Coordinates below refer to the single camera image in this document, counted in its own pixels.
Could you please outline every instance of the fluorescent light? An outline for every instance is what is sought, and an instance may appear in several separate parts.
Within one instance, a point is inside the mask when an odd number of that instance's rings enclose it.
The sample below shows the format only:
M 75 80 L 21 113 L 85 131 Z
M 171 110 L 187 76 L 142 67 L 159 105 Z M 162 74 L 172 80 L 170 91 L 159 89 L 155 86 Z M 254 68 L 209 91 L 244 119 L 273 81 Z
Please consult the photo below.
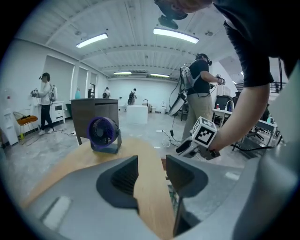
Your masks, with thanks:
M 169 75 L 156 74 L 156 73 L 151 73 L 150 75 L 154 77 L 170 77 Z
M 99 36 L 90 38 L 90 39 L 88 39 L 88 40 L 86 40 L 86 41 L 84 41 L 82 43 L 77 44 L 76 47 L 81 48 L 81 47 L 84 47 L 84 46 L 86 46 L 88 44 L 91 44 L 91 43 L 94 43 L 94 42 L 97 42 L 97 41 L 100 41 L 100 40 L 106 39 L 106 38 L 108 38 L 108 35 L 106 33 L 103 33 L 103 34 L 101 34 Z
M 131 72 L 117 72 L 117 73 L 113 73 L 115 75 L 130 75 Z
M 166 29 L 161 29 L 161 28 L 155 28 L 153 30 L 154 34 L 157 35 L 165 35 L 165 36 L 170 36 L 170 37 L 174 37 L 174 38 L 180 38 L 182 40 L 186 40 L 189 41 L 191 43 L 197 43 L 199 42 L 199 39 L 184 33 L 180 33 L 177 31 L 171 31 L 171 30 L 166 30 Z

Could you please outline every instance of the sneaker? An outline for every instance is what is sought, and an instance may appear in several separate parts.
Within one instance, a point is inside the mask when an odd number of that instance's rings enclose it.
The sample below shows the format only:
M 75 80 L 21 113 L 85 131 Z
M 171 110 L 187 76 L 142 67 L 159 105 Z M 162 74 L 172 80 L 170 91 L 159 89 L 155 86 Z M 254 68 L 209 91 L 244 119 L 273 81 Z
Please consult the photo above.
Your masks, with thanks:
M 55 129 L 53 128 L 51 128 L 47 133 L 49 134 L 49 133 L 53 133 L 55 131 Z
M 41 136 L 41 135 L 43 135 L 43 134 L 45 134 L 45 133 L 46 133 L 46 132 L 45 132 L 44 130 L 40 130 L 38 134 Z

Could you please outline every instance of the fan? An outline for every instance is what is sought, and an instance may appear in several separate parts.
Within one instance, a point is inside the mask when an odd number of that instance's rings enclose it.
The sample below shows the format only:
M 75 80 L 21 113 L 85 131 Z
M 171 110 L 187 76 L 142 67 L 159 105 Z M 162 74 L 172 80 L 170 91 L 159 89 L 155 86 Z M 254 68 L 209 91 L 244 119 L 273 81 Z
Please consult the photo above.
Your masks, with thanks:
M 96 117 L 90 121 L 88 138 L 91 148 L 98 152 L 117 153 L 122 143 L 118 124 L 106 117 Z

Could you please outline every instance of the vr headset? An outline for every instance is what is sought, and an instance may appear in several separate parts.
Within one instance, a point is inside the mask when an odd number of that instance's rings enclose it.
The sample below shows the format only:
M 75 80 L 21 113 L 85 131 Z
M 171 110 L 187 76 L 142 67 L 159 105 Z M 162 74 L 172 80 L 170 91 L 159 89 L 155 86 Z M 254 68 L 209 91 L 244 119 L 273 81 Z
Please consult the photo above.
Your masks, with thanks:
M 158 5 L 159 9 L 164 14 L 158 19 L 160 25 L 162 26 L 176 30 L 178 29 L 178 25 L 173 20 L 182 20 L 188 16 L 188 14 L 184 13 L 183 11 L 174 11 L 170 2 L 164 0 L 154 0 L 154 3 Z

